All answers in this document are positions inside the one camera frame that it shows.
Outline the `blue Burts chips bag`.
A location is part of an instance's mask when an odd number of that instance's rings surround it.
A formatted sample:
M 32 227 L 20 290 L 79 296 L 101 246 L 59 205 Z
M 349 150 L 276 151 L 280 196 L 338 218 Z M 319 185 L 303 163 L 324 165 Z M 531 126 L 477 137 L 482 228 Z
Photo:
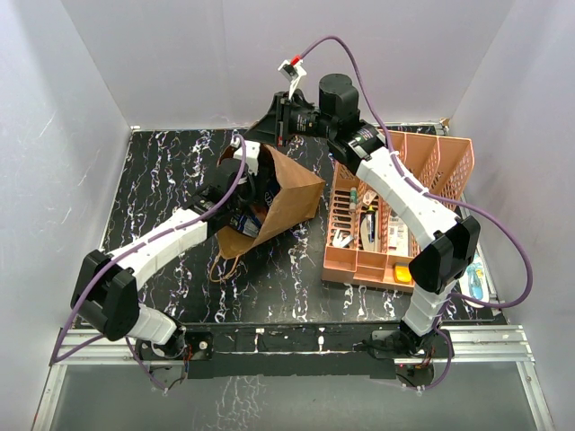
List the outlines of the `blue Burts chips bag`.
M 245 211 L 233 214 L 229 226 L 238 233 L 256 238 L 260 233 L 262 222 L 253 212 Z

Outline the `pink plastic desk organizer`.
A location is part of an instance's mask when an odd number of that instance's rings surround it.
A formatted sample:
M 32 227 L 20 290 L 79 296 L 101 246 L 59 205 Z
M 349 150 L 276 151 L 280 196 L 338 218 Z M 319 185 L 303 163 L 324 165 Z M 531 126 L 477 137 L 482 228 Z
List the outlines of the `pink plastic desk organizer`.
M 408 264 L 434 239 L 456 223 L 455 204 L 426 198 L 430 192 L 459 199 L 474 167 L 469 138 L 394 131 L 392 142 L 402 164 L 395 169 L 389 154 L 378 157 L 381 170 L 359 177 L 335 163 L 329 231 L 323 257 L 324 281 L 411 293 L 396 284 L 395 263 Z M 359 223 L 375 213 L 376 250 L 364 251 Z

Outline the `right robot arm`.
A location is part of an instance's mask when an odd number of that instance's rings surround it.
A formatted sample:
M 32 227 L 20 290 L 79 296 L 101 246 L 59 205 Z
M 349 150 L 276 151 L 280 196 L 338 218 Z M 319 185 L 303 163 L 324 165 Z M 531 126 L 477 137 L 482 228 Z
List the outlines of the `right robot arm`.
M 372 350 L 421 356 L 430 349 L 444 304 L 456 280 L 472 263 L 481 227 L 468 216 L 429 198 L 391 152 L 390 138 L 360 117 L 359 93 L 351 79 L 329 74 L 319 82 L 319 103 L 302 91 L 277 92 L 263 118 L 245 133 L 248 140 L 281 145 L 295 135 L 326 140 L 333 158 L 365 182 L 407 224 L 420 253 L 408 268 L 415 283 L 399 328 Z

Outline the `brown paper bag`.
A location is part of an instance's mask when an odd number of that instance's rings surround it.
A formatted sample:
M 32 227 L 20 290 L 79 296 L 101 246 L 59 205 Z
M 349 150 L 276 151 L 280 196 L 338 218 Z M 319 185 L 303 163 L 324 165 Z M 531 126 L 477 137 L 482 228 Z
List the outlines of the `brown paper bag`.
M 217 233 L 218 257 L 237 262 L 246 252 L 315 217 L 325 181 L 269 145 L 248 141 L 250 150 L 259 149 L 259 173 L 270 172 L 263 196 L 248 206 L 258 234 L 251 237 L 236 227 Z

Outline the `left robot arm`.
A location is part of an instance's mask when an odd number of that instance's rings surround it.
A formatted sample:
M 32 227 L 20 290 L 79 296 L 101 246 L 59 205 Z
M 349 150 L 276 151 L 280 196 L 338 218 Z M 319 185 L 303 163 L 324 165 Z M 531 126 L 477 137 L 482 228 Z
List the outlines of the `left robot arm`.
M 125 337 L 154 345 L 161 356 L 177 358 L 185 349 L 185 327 L 167 313 L 140 303 L 146 282 L 185 251 L 233 224 L 263 199 L 273 176 L 270 150 L 249 141 L 217 165 L 215 177 L 163 223 L 115 251 L 84 257 L 72 311 L 107 340 Z

